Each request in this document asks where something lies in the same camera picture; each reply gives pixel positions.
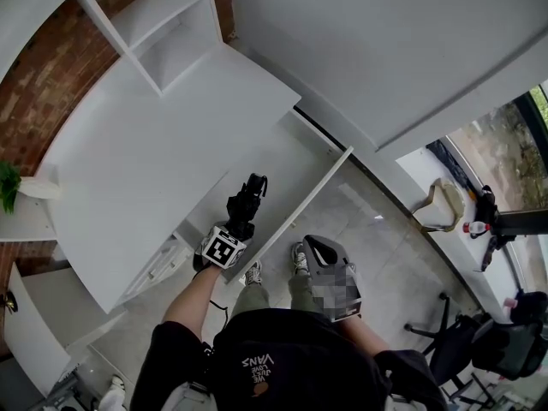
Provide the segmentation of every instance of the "cable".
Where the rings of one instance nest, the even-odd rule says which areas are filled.
[[[228,324],[229,322],[229,307],[228,306],[225,306],[225,307],[220,307],[215,301],[213,300],[209,300],[209,302],[214,306],[216,307],[217,309],[220,309],[222,311],[224,311],[224,325],[223,325],[223,328],[221,329],[221,331],[224,331],[224,328],[226,327],[226,324]]]
[[[196,278],[196,276],[198,276],[198,274],[200,274],[205,268],[207,268],[207,266],[204,266],[201,270],[196,272],[196,274],[194,274],[194,277],[192,277],[192,279],[194,280]],[[229,307],[228,306],[221,307],[213,300],[209,300],[209,302],[214,307],[216,307],[217,309],[220,309],[221,311],[224,311],[224,325],[223,325],[223,328],[221,329],[221,331],[224,331],[224,328],[226,327],[226,324],[228,324],[228,322],[229,322]]]

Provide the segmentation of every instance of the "black t-shirt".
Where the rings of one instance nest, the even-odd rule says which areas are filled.
[[[204,354],[185,326],[156,327],[131,411],[160,410],[185,382],[207,384],[218,409],[383,410],[390,394],[445,410],[422,354],[386,351],[373,359],[326,317],[289,309],[245,312],[230,320]]]

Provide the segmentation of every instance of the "white bottle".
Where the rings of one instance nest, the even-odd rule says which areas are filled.
[[[471,235],[480,235],[484,231],[491,229],[491,225],[488,223],[482,223],[481,221],[474,221],[472,223],[464,223],[462,225],[462,231],[470,233]]]

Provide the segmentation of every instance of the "white wall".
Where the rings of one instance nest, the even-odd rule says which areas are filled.
[[[376,148],[474,89],[548,26],[548,0],[234,0],[234,6],[243,42],[328,99]],[[540,67],[543,77],[534,83],[548,77],[548,62]],[[473,99],[484,112],[496,106],[489,100]],[[450,118],[451,129],[478,117],[468,115],[475,109],[462,112]]]

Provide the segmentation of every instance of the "shelving unit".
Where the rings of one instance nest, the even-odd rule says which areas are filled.
[[[199,0],[135,0],[112,18],[131,50]]]
[[[212,0],[135,0],[111,19],[96,0],[79,1],[159,95],[222,42]]]

